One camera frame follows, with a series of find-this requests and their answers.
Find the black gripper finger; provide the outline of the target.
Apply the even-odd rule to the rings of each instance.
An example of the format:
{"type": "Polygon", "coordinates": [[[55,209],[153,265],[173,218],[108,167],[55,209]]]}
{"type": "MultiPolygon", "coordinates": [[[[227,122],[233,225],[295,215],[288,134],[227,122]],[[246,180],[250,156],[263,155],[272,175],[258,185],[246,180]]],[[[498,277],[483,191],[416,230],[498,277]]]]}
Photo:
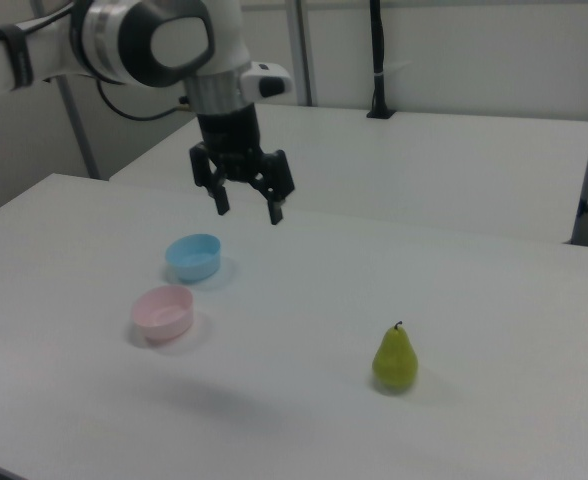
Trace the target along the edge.
{"type": "Polygon", "coordinates": [[[224,187],[225,173],[210,159],[209,151],[204,142],[190,149],[190,161],[195,185],[207,190],[208,195],[215,202],[219,215],[227,213],[230,206],[224,187]]]}
{"type": "Polygon", "coordinates": [[[285,152],[260,152],[255,156],[254,167],[250,185],[265,198],[270,222],[277,225],[283,220],[282,207],[286,198],[295,190],[285,152]]]}

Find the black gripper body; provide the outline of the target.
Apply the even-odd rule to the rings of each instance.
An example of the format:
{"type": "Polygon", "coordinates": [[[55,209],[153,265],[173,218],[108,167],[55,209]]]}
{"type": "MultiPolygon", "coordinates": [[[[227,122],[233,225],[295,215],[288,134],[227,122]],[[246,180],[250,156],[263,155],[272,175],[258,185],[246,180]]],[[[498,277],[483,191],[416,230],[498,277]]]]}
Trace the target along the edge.
{"type": "Polygon", "coordinates": [[[197,121],[203,142],[196,147],[196,183],[206,184],[211,175],[202,154],[222,170],[226,179],[253,183],[262,155],[255,105],[227,114],[198,114],[197,121]]]}

